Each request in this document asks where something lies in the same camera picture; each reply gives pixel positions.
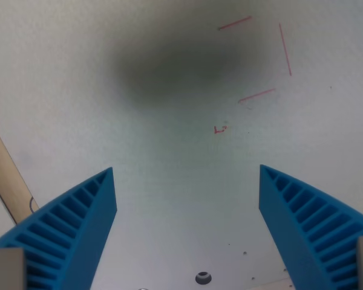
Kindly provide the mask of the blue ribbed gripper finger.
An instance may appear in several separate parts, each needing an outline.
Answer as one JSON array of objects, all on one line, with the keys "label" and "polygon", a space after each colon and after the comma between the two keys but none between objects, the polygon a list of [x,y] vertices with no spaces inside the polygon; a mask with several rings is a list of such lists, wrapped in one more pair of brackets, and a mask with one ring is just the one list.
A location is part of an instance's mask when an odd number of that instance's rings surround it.
[{"label": "blue ribbed gripper finger", "polygon": [[0,249],[23,249],[27,289],[90,289],[116,213],[109,167],[7,231]]},{"label": "blue ribbed gripper finger", "polygon": [[356,245],[363,214],[265,165],[259,210],[295,289],[359,289]]}]

